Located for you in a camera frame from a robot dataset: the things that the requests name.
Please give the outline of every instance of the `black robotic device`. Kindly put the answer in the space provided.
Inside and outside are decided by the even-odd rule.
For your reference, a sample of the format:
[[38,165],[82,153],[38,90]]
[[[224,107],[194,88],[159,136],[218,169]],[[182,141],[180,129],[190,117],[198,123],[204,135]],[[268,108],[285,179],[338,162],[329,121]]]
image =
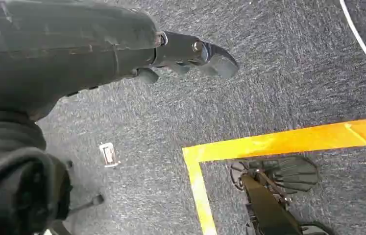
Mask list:
[[[72,188],[68,168],[48,154],[35,124],[56,102],[81,90],[139,78],[152,68],[199,68],[222,79],[235,59],[199,38],[157,30],[132,8],[81,0],[0,0],[0,235],[31,235],[62,220]],[[98,205],[101,195],[80,207]]]
[[230,177],[248,199],[247,235],[333,235],[319,223],[299,223],[287,210],[290,194],[307,192],[318,182],[317,167],[304,157],[239,160]]

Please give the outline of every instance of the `floor marking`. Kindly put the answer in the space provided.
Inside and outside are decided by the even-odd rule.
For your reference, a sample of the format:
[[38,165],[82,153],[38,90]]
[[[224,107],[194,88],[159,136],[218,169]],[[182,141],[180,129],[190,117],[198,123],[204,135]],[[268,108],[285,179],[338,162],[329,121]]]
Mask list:
[[183,148],[204,235],[217,235],[201,162],[366,146],[366,119],[207,143]]

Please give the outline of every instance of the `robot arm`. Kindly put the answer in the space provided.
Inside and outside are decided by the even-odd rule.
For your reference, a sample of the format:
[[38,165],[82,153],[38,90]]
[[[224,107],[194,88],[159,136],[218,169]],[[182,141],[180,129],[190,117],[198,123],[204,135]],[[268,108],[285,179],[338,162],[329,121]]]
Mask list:
[[223,78],[239,69],[226,50],[194,36],[160,32],[135,9],[76,0],[0,0],[0,110],[38,120],[63,96],[124,77],[155,80],[148,68],[164,66],[179,73],[199,67]]
[[222,78],[238,65],[197,37],[157,30],[134,9],[78,0],[0,0],[0,234],[30,235],[69,212],[66,167],[45,152],[35,121],[63,96],[152,67],[198,67]]

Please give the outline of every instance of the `black fabric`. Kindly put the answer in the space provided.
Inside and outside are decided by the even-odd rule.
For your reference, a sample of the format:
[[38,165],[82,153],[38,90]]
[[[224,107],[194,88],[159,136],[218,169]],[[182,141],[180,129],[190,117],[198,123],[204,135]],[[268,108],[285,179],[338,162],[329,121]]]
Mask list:
[[45,147],[27,116],[0,112],[0,234],[29,235],[67,217],[69,175]]

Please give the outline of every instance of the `small white tag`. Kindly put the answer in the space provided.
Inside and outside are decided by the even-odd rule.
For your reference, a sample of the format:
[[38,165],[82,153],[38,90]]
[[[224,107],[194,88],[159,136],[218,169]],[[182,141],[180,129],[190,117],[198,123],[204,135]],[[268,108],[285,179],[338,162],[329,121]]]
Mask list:
[[105,159],[105,167],[114,167],[121,163],[116,157],[114,145],[112,143],[99,145],[99,150]]

